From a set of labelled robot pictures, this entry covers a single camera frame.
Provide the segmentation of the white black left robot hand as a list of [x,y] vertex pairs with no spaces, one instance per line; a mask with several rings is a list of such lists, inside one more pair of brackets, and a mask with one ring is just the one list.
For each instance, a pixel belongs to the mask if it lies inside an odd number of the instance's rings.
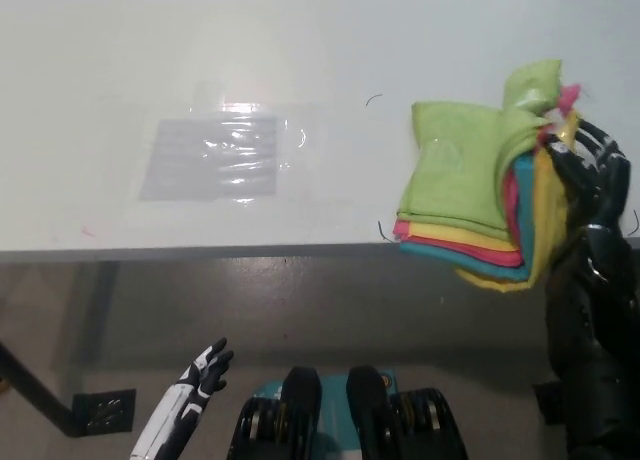
[[225,388],[223,376],[233,356],[225,337],[199,354],[165,394],[168,398],[166,421],[177,425],[184,423],[191,414],[198,421],[213,394]]

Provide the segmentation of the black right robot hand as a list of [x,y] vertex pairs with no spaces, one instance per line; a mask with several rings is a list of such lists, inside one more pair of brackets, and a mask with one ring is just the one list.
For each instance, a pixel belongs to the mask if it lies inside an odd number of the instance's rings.
[[580,119],[575,139],[591,154],[584,158],[551,133],[545,141],[568,198],[568,228],[589,224],[618,229],[631,180],[631,163],[604,130]]

